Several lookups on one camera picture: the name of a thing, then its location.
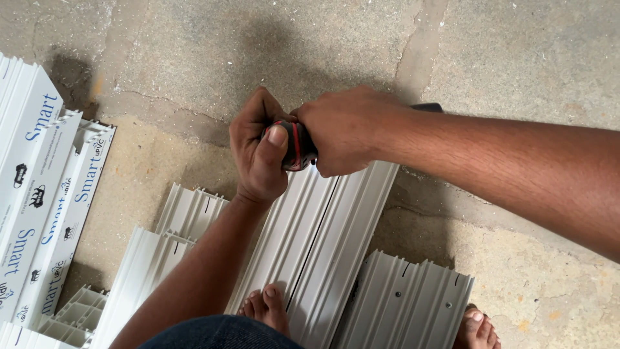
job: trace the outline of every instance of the forearm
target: forearm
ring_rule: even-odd
[[[179,322],[222,314],[252,234],[268,208],[233,198],[192,251],[131,317],[111,348],[135,348]]]
[[[378,158],[620,261],[620,132],[403,111],[382,134]]]

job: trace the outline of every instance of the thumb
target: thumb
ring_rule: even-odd
[[[288,148],[288,133],[280,125],[275,125],[267,131],[260,141],[254,155],[254,165],[265,175],[280,174],[282,159]]]

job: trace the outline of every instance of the fingernail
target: fingernail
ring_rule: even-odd
[[[280,147],[286,139],[286,130],[280,125],[273,126],[269,129],[269,142]]]

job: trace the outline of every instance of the hand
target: hand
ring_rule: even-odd
[[[286,130],[276,125],[259,139],[263,129],[274,120],[296,121],[267,89],[258,87],[228,128],[232,156],[239,171],[237,196],[242,200],[271,204],[286,190],[288,177],[282,169],[288,146]]]
[[[378,160],[378,151],[390,135],[389,116],[407,110],[391,94],[358,86],[324,93],[304,103],[291,115],[306,126],[319,150],[317,169],[323,177],[349,175]]]

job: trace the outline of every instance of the red stripe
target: red stripe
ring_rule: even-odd
[[[299,154],[299,137],[297,136],[297,124],[294,122],[291,123],[293,125],[293,138],[295,139],[295,165],[291,168],[293,170],[301,169],[301,155]]]

